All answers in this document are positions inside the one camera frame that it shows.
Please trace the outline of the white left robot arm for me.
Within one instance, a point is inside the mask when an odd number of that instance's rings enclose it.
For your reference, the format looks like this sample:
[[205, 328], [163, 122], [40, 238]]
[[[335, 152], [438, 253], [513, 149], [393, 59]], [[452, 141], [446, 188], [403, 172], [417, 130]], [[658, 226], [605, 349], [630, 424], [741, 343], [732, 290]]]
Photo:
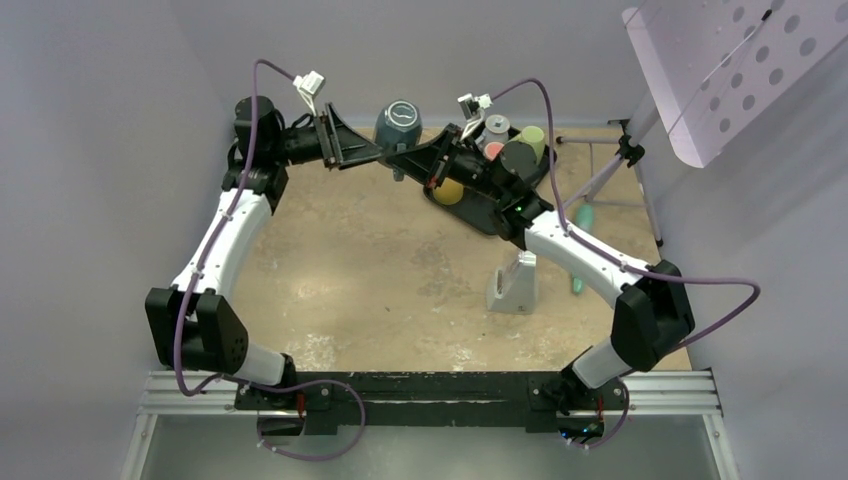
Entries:
[[162, 364], [260, 384], [260, 397], [284, 409], [298, 395], [292, 359], [251, 340], [228, 298], [282, 199], [288, 166], [320, 161], [328, 169], [346, 169], [383, 151], [348, 126], [332, 104], [292, 125], [264, 96], [240, 100], [234, 113], [235, 139], [215, 217], [171, 284], [149, 291], [145, 312]]

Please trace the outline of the grey-blue ceramic mug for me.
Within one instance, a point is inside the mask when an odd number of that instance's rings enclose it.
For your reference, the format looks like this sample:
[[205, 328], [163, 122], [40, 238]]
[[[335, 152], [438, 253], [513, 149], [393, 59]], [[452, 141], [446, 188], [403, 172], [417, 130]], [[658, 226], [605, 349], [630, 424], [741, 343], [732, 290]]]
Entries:
[[396, 182], [401, 182], [405, 174], [389, 165], [388, 156], [417, 146], [422, 131], [419, 109], [408, 100], [397, 99], [379, 113], [374, 128], [374, 143], [381, 148], [383, 157], [378, 162], [392, 170]]

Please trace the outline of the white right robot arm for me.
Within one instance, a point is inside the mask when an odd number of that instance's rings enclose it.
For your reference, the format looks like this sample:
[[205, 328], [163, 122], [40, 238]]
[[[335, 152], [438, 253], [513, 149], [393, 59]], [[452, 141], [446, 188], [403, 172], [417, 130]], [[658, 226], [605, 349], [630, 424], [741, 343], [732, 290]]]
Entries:
[[561, 408], [584, 407], [609, 381], [652, 370], [694, 330], [679, 269], [625, 255], [565, 220], [532, 185], [531, 146], [508, 142], [489, 159], [448, 125], [427, 143], [387, 154], [386, 162], [428, 189], [450, 179], [493, 201], [489, 215], [500, 238], [577, 275], [612, 307], [609, 336], [540, 387]]

